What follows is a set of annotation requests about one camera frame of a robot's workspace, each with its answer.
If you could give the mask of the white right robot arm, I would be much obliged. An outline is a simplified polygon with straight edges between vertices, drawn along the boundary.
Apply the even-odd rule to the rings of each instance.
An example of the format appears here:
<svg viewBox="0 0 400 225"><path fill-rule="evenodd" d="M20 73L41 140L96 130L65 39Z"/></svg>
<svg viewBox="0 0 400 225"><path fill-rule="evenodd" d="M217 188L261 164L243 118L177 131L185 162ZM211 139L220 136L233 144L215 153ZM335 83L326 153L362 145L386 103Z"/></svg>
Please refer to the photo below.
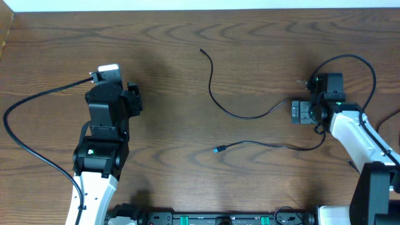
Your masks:
<svg viewBox="0 0 400 225"><path fill-rule="evenodd" d="M292 121L315 124L315 132L330 133L345 148L360 172L351 203L318 206L304 224L399 224L399 154L379 136L362 107L346 101L341 73L313 75L306 81L309 101L292 102Z"/></svg>

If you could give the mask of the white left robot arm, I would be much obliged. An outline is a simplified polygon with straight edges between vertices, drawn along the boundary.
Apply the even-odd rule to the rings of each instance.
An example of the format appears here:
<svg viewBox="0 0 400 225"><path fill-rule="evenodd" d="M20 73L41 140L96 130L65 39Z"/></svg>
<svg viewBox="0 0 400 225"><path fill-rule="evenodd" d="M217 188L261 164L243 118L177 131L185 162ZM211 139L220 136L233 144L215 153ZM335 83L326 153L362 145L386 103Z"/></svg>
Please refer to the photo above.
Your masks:
<svg viewBox="0 0 400 225"><path fill-rule="evenodd" d="M123 83L118 65L91 73L95 86L85 94L91 120L72 156L74 180L67 224L103 224L129 154L129 119L143 109L138 85Z"/></svg>

